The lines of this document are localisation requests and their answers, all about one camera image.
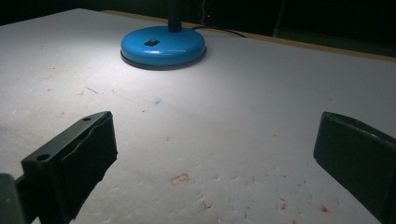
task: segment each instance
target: blue lamp base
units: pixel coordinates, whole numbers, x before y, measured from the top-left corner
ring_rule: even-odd
[[[172,33],[167,26],[133,31],[122,39],[121,57],[135,67],[167,70],[189,66],[204,58],[204,38],[192,29]]]

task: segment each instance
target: dark background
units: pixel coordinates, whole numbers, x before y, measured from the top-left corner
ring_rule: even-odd
[[[203,2],[181,0],[182,20],[396,56],[394,0],[205,0],[204,20]],[[165,0],[0,0],[0,25],[73,8],[167,17]]]

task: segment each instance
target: desk lamp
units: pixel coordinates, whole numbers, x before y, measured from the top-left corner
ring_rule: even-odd
[[[205,56],[204,38],[180,21],[180,0],[168,0],[168,25],[129,33],[121,42],[121,58],[149,70],[169,70],[197,63]]]

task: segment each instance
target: red stain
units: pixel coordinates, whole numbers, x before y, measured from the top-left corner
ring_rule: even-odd
[[[286,203],[282,203],[280,206],[280,210],[286,210],[288,208],[288,205]]]
[[[183,183],[183,182],[189,182],[189,181],[190,181],[190,177],[189,177],[188,174],[178,175],[178,176],[175,176],[175,177],[173,177],[171,179],[171,183],[173,185],[180,184],[180,183]]]
[[[202,202],[202,208],[204,209],[204,210],[207,210],[207,209],[209,209],[209,208],[211,208],[212,207],[212,205],[208,205],[208,204],[206,204],[205,202]]]
[[[329,209],[327,209],[327,207],[325,207],[323,204],[321,204],[321,205],[320,205],[320,211],[321,211],[322,213],[328,213],[328,212],[329,212]]]

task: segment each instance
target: hole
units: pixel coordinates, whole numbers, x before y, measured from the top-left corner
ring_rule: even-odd
[[[49,154],[44,154],[44,155],[41,155],[41,156],[37,157],[37,160],[38,161],[44,161],[44,160],[48,159],[49,157],[50,157]]]

